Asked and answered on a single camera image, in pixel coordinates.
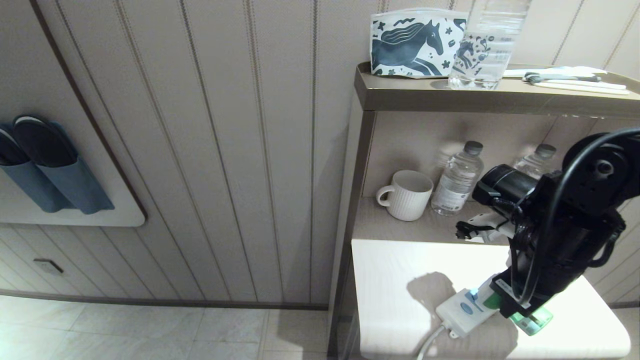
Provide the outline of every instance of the white power adapter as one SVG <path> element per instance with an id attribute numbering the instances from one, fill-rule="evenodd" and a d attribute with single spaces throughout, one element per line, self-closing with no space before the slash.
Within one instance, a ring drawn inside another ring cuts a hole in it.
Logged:
<path id="1" fill-rule="evenodd" d="M 478 289 L 462 289 L 436 308 L 442 325 L 450 330 L 450 337 L 467 337 L 473 329 L 499 310 L 497 306 L 492 309 L 483 304 L 495 293 L 489 287 L 492 277 Z"/>

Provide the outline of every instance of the horse print pouch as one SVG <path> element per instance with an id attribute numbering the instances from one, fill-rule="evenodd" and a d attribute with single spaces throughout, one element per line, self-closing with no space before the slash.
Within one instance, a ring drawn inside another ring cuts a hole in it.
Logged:
<path id="1" fill-rule="evenodd" d="M 371 15 L 371 74 L 446 78 L 467 13 L 412 8 Z"/>

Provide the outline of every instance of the white cable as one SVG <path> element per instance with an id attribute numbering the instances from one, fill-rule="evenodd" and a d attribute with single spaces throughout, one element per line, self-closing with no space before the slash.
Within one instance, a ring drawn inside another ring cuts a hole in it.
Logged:
<path id="1" fill-rule="evenodd" d="M 424 354 L 427 352 L 427 350 L 429 350 L 429 347 L 431 346 L 431 343 L 433 342 L 433 340 L 436 340 L 438 335 L 440 335 L 440 333 L 444 329 L 445 329 L 444 325 L 440 325 L 440 327 L 437 328 L 436 331 L 433 332 L 433 334 L 429 335 L 427 340 L 424 342 L 424 345 L 420 348 L 418 357 L 416 357 L 415 360 L 422 360 L 424 358 Z"/>

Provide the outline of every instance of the water bottle label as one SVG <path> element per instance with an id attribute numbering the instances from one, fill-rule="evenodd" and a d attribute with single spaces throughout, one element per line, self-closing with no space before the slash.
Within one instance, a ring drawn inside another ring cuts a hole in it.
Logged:
<path id="1" fill-rule="evenodd" d="M 448 211 L 458 211 L 467 201 L 467 193 L 456 193 L 441 187 L 433 196 L 433 204 Z"/>
<path id="2" fill-rule="evenodd" d="M 509 63 L 514 41 L 512 35 L 465 33 L 460 40 L 452 73 L 461 73 L 468 78 L 479 77 L 480 73 L 498 80 Z"/>

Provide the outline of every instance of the clear plastic bottle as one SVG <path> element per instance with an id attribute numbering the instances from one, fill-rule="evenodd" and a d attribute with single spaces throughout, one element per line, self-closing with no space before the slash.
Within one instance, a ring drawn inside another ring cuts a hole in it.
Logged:
<path id="1" fill-rule="evenodd" d="M 532 0 L 474 0 L 449 87 L 494 90 L 522 30 Z"/>
<path id="2" fill-rule="evenodd" d="M 464 151 L 451 156 L 431 198 L 431 208 L 436 213 L 451 216 L 462 210 L 484 169 L 479 156 L 482 148 L 481 143 L 469 141 Z"/>
<path id="3" fill-rule="evenodd" d="M 513 164 L 513 168 L 522 171 L 523 173 L 533 177 L 534 179 L 539 179 L 542 177 L 542 175 L 551 171 L 549 163 L 554 157 L 555 153 L 555 147 L 547 143 L 541 143 L 536 148 L 536 152 L 517 160 Z"/>

